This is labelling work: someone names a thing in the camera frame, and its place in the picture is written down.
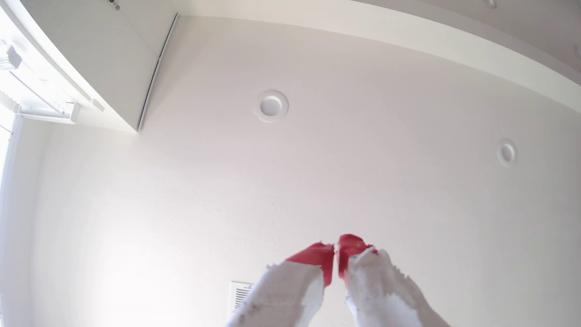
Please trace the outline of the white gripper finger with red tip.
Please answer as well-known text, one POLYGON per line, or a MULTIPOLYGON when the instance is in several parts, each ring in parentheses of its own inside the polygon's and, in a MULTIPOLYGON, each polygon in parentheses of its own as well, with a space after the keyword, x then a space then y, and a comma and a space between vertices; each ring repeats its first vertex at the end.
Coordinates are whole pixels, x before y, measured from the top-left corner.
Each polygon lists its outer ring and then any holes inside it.
POLYGON ((269 266, 227 326, 309 326, 332 282, 334 244, 314 243, 269 266))
POLYGON ((338 241, 339 277, 356 326, 449 326, 388 252, 353 234, 338 241))

